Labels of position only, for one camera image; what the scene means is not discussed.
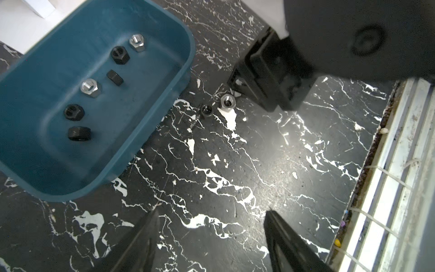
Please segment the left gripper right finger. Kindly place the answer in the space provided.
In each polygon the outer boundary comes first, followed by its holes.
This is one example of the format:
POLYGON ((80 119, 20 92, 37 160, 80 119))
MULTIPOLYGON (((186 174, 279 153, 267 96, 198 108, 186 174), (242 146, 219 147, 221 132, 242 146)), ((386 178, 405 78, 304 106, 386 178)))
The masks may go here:
POLYGON ((332 271, 276 211, 266 212, 263 226, 274 272, 332 271))

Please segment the teal plastic storage box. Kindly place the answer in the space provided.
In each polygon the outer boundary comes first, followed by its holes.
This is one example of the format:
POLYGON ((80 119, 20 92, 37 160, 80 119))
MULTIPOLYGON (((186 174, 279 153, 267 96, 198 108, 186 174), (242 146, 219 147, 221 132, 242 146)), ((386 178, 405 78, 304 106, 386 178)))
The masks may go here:
POLYGON ((188 86, 195 54, 190 29, 153 1, 86 1, 1 75, 1 171, 51 202, 114 180, 188 86), (145 51, 130 46, 134 34, 145 51), (124 65, 111 57, 116 46, 129 53, 124 65), (102 87, 96 98, 80 90, 88 78, 102 87), (69 104, 84 118, 66 119, 69 104), (73 126, 90 128, 91 140, 68 139, 73 126))

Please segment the black hex nut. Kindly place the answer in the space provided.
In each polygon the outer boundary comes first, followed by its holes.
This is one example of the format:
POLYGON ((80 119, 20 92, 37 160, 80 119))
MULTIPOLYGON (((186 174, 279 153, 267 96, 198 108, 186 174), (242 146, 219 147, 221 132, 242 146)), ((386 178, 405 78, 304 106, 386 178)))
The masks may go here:
POLYGON ((83 126, 73 126, 68 130, 68 139, 71 141, 89 141, 92 138, 91 129, 83 126))
POLYGON ((85 110, 78 104, 69 104, 63 111, 66 119, 71 121, 80 121, 85 116, 85 110))
POLYGON ((129 53, 124 46, 116 46, 111 50, 111 57, 118 65, 124 65, 130 60, 129 53))
POLYGON ((121 86, 124 83, 123 78, 116 73, 114 70, 107 72, 106 76, 110 79, 116 86, 121 86))

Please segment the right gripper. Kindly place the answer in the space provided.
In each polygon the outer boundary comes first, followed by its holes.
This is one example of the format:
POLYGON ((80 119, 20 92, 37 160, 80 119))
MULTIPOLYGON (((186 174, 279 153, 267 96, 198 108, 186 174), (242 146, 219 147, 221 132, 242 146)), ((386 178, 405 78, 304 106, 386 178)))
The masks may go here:
POLYGON ((362 80, 435 73, 433 1, 285 1, 284 12, 290 38, 264 28, 227 81, 267 112, 298 110, 314 70, 362 80))

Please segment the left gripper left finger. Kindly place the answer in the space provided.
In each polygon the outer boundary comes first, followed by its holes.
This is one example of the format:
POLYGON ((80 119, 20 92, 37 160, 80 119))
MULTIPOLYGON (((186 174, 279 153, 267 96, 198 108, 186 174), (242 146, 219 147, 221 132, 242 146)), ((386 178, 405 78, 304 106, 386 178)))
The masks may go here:
POLYGON ((144 216, 133 229, 103 258, 93 272, 150 272, 159 237, 159 213, 144 216))

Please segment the silver hex nut large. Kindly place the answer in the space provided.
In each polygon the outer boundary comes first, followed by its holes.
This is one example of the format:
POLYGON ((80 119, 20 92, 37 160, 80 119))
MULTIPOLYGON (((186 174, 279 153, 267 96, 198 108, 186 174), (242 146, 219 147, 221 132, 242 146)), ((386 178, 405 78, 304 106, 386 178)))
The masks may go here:
POLYGON ((222 111, 230 112, 236 107, 236 99, 231 94, 225 94, 220 99, 220 108, 222 111))

